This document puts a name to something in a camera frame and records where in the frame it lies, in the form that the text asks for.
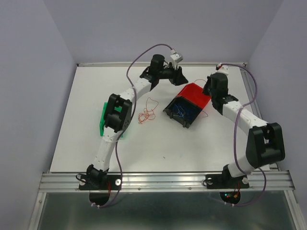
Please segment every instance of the glass panel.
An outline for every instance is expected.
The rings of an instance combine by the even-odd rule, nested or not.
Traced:
[[[242,192],[240,204],[259,192]],[[91,207],[86,193],[51,193],[40,230],[291,230],[283,191],[266,192],[257,203],[231,207],[219,193],[120,194],[109,208]]]

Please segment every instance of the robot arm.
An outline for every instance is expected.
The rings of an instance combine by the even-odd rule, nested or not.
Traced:
[[[227,75],[228,66],[219,68],[208,77],[203,93],[211,96],[213,107],[221,115],[235,123],[242,105],[236,97],[228,94]],[[248,136],[246,154],[238,159],[241,170],[233,162],[224,166],[222,174],[207,175],[206,180],[210,181],[207,183],[208,188],[233,188],[245,174],[285,158],[282,129],[279,124],[269,124],[243,108],[238,126]]]
[[[153,56],[150,66],[144,70],[140,79],[134,84],[137,95],[136,100],[151,91],[159,83],[160,79],[169,79],[176,86],[188,83],[188,80],[182,74],[182,68],[177,66],[177,63],[182,60],[182,56],[171,50],[171,58],[172,62],[168,66],[164,66],[164,56],[159,54]],[[109,97],[104,114],[104,135],[98,154],[86,170],[86,181],[95,184],[98,188],[102,187],[106,182],[115,144],[131,122],[134,97],[133,88],[129,88],[119,95],[112,94]],[[117,111],[116,107],[121,107],[121,111]]]

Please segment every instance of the white connector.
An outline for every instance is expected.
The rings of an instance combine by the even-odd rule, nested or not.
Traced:
[[[177,69],[177,64],[183,60],[183,57],[180,53],[177,53],[174,49],[171,50],[171,62],[174,69]]]
[[[217,67],[219,68],[217,70],[217,73],[223,73],[225,74],[226,76],[229,75],[229,66],[226,66],[226,65],[222,65],[221,66],[221,63],[217,65]]]

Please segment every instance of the white tabletop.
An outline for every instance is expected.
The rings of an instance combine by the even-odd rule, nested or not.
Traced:
[[[104,102],[110,94],[120,94],[130,84],[126,79],[127,67],[78,67],[73,81],[58,143],[50,172],[84,172],[97,154],[101,137],[99,122]],[[135,82],[144,67],[133,67],[130,76]],[[183,67],[183,74],[194,82],[205,79],[214,67]],[[229,93],[242,104],[248,95],[239,68],[230,68]],[[204,81],[196,82],[203,87]],[[211,102],[190,128],[170,119],[163,109],[184,87],[174,86],[168,80],[160,83],[137,102],[136,113],[125,137],[118,143],[118,153],[124,172],[192,172],[221,171],[234,161],[234,123],[213,109]],[[153,121],[138,123],[148,97],[159,102]],[[148,107],[155,106],[149,100]],[[238,130],[238,156],[245,154],[247,136]],[[118,172],[115,152],[110,171]]]

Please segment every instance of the lavender wall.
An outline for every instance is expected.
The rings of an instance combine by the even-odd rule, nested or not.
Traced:
[[[257,46],[249,68],[259,85],[263,118],[283,127],[286,158],[295,195],[307,219],[307,1],[285,0]]]
[[[77,63],[132,61],[157,43],[188,62],[236,62],[250,58],[282,0],[44,2]],[[156,52],[168,55],[165,48]]]
[[[27,229],[76,69],[42,0],[0,1],[0,229]]]

